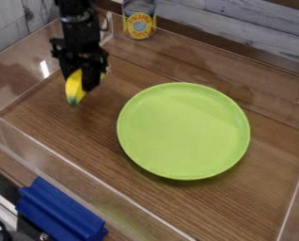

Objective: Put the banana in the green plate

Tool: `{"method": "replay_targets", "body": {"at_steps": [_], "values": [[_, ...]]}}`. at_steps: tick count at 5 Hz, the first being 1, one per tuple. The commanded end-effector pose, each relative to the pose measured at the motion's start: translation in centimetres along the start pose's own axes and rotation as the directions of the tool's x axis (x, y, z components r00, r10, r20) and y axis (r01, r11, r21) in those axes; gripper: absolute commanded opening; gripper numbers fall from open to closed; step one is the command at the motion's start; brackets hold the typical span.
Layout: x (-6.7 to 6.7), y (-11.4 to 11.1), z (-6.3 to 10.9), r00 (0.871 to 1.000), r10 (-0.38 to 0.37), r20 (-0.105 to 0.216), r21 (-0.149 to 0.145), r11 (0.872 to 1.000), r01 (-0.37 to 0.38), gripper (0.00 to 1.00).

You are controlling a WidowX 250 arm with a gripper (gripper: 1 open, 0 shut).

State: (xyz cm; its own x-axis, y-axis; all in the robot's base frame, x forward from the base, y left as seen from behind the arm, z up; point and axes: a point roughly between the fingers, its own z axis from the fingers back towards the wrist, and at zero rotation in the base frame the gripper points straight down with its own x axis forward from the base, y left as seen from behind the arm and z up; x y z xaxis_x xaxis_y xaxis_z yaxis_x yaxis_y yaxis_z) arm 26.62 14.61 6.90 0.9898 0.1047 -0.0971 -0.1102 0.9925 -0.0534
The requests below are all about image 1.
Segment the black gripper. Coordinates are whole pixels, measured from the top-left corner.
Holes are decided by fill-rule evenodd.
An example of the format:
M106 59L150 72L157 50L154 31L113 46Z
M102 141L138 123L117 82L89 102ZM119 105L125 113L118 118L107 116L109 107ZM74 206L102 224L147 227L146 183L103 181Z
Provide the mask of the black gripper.
M64 79L82 69L82 86L90 92L107 73L109 53L101 47L103 29L98 17L60 17L63 37L51 38L52 56L59 60Z

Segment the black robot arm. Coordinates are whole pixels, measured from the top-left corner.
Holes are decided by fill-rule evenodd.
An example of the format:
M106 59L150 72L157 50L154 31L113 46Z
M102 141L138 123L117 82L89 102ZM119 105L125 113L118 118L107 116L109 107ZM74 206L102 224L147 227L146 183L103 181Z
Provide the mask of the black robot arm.
M101 25L91 0L54 0L63 37L51 38L52 56L66 79L82 70L82 88L94 90L109 72L109 52L101 47Z

